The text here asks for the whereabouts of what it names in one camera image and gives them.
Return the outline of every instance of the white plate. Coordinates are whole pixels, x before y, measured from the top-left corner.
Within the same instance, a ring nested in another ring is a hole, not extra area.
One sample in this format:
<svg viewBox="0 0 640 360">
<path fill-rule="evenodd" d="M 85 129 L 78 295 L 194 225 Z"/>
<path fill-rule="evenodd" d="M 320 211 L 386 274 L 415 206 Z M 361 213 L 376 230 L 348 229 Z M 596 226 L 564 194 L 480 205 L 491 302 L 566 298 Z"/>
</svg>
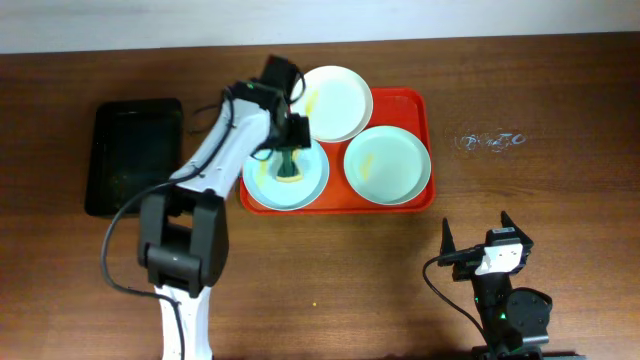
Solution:
<svg viewBox="0 0 640 360">
<path fill-rule="evenodd" d="M 309 117 L 311 136 L 323 142 L 341 142 L 358 135 L 371 119 L 373 96 L 355 72 L 340 66 L 323 66 L 304 75 L 307 89 L 291 105 L 291 112 Z M 302 80 L 293 88 L 295 99 Z"/>
</svg>

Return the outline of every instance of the wooden table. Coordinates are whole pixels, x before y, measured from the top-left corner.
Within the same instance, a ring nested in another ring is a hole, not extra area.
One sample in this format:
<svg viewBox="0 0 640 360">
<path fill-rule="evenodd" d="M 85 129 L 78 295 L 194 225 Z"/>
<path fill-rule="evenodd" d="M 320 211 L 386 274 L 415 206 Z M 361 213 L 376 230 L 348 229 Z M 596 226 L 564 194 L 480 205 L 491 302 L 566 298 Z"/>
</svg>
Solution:
<svg viewBox="0 0 640 360">
<path fill-rule="evenodd" d="M 230 256 L 211 302 L 217 357 L 371 359 L 480 345 L 420 270 L 438 254 L 444 216 L 462 248 L 483 242 L 503 209 L 536 243 L 514 286 L 554 298 L 545 349 L 638 356 L 635 33 L 1 56 L 0 357 L 159 358 L 158 304 L 104 284 L 108 221 L 83 211 L 95 109 L 177 97 L 190 112 L 257 75 L 270 53 L 418 90 L 438 195 L 412 215 L 277 217 L 232 197 Z M 525 141 L 471 146 L 502 133 Z M 184 153 L 201 140 L 186 137 Z M 120 225 L 110 264 L 120 282 L 150 289 L 135 261 L 137 226 Z M 430 276 L 475 313 L 470 283 L 453 283 L 449 268 Z"/>
</svg>

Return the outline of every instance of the robotic arm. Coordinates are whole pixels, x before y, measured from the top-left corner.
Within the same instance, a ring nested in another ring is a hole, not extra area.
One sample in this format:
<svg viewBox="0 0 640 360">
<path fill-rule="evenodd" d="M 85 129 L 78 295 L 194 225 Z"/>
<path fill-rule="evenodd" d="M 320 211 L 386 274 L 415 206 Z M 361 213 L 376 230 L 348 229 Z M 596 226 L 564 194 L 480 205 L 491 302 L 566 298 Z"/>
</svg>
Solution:
<svg viewBox="0 0 640 360">
<path fill-rule="evenodd" d="M 142 200 L 138 263 L 147 269 L 156 293 L 180 303 L 179 316 L 174 316 L 172 306 L 161 301 L 164 360 L 212 358 L 209 297 L 229 250 L 224 201 L 255 151 L 311 146 L 308 119 L 289 112 L 299 74 L 295 65 L 272 56 L 259 80 L 225 89 L 218 121 L 171 176 L 176 184 Z M 170 222 L 183 212 L 193 215 L 191 228 Z"/>
<path fill-rule="evenodd" d="M 526 265 L 533 241 L 504 211 L 501 222 L 502 228 L 487 231 L 484 244 L 456 251 L 449 223 L 444 219 L 440 256 L 425 264 L 423 275 L 432 290 L 447 302 L 450 301 L 435 290 L 426 276 L 430 263 L 453 265 L 454 281 L 471 281 L 482 327 L 472 321 L 487 342 L 486 347 L 473 349 L 476 359 L 542 359 L 540 345 L 549 342 L 547 325 L 552 300 L 533 289 L 512 288 L 510 276 Z"/>
</svg>

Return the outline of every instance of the plate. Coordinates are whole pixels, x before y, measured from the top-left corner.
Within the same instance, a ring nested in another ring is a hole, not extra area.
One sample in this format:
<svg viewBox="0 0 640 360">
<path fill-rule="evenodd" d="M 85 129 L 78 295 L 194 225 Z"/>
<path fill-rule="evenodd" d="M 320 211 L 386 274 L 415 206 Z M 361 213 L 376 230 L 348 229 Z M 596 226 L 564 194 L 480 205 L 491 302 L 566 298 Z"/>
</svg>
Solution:
<svg viewBox="0 0 640 360">
<path fill-rule="evenodd" d="M 424 144 L 394 126 L 363 131 L 347 147 L 344 172 L 363 198 L 381 205 L 405 203 L 424 190 L 431 177 L 431 158 Z"/>
<path fill-rule="evenodd" d="M 291 111 L 309 118 L 311 136 L 322 142 L 341 142 L 358 135 L 373 113 L 373 96 L 367 83 L 352 70 L 322 66 L 304 75 L 306 90 Z M 293 88 L 295 99 L 302 80 Z"/>
<path fill-rule="evenodd" d="M 266 159 L 270 151 L 259 151 L 255 157 Z M 280 152 L 274 152 L 268 160 L 247 160 L 242 169 L 242 180 L 249 195 L 263 206 L 279 211 L 303 208 L 320 196 L 329 181 L 327 154 L 314 140 L 311 140 L 311 148 L 299 151 L 295 163 L 303 178 L 292 183 L 276 180 L 282 165 Z"/>
</svg>

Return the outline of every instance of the red tray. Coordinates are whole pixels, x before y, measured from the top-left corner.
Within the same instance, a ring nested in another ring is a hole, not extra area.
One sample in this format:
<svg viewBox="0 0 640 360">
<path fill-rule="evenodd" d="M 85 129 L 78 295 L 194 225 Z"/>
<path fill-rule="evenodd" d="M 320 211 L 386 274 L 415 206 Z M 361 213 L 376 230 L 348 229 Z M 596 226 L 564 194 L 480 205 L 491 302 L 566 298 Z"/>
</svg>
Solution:
<svg viewBox="0 0 640 360">
<path fill-rule="evenodd" d="M 373 115 L 366 129 L 391 125 L 405 129 L 417 136 L 431 154 L 429 126 L 424 100 L 418 92 L 409 88 L 371 89 L 373 94 Z M 385 206 L 362 198 L 349 185 L 344 175 L 344 153 L 351 140 L 337 143 L 320 143 L 329 157 L 329 182 L 322 194 L 311 204 L 294 211 L 277 211 L 266 208 L 255 201 L 240 179 L 240 200 L 247 210 L 258 215 L 288 214 L 356 214 L 419 212 L 426 209 L 436 197 L 433 181 L 433 156 L 431 156 L 431 179 L 427 187 L 413 200 L 404 204 Z"/>
</svg>

